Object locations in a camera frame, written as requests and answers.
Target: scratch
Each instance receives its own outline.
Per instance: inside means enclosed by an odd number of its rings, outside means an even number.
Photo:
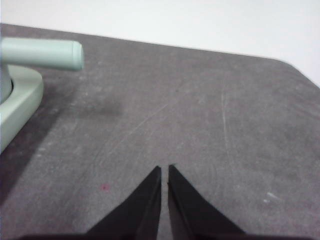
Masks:
[[[163,109],[165,109],[170,103],[166,103],[162,107],[158,108],[156,111],[149,114],[145,119],[143,119],[137,126],[135,126],[127,135],[125,135],[122,140],[116,144],[108,153],[107,156],[110,156],[117,148],[120,146],[128,137],[130,137],[137,129],[139,129],[144,123],[146,123],[149,119],[151,119],[153,116],[157,115],[159,112],[161,112]]]
[[[222,92],[221,92],[221,109],[222,109],[225,151],[228,156],[228,159],[230,160],[230,153],[229,153],[229,146],[228,146],[229,144],[228,144],[228,137],[227,137],[226,112],[225,112],[225,85],[223,85]]]
[[[269,192],[269,191],[268,191],[266,194],[267,194],[269,197],[271,197],[271,198],[274,198],[274,199],[283,201],[280,197],[274,195],[272,192]]]

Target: rounded handle end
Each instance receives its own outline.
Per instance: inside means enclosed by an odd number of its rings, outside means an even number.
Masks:
[[[85,57],[84,57],[84,49],[82,45],[74,41],[72,44],[72,60],[73,60],[73,70],[81,70],[84,68],[85,65]]]

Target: gray table surface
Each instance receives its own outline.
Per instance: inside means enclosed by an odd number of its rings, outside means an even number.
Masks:
[[[320,90],[273,59],[1,25],[82,43],[79,72],[37,68],[42,103],[1,155],[1,235],[84,233],[168,165],[252,234],[320,239]]]

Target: green plastic base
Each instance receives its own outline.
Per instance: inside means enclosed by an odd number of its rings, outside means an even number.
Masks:
[[[39,72],[15,65],[9,65],[8,70],[13,89],[0,105],[1,153],[37,110],[44,93]]]

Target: mint green object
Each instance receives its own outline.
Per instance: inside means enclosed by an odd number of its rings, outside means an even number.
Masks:
[[[77,41],[4,37],[1,62],[76,71],[84,67],[84,52]]]
[[[84,67],[84,51],[79,42],[69,40],[1,40],[1,153],[37,110],[44,93],[41,74],[17,65],[76,71]]]

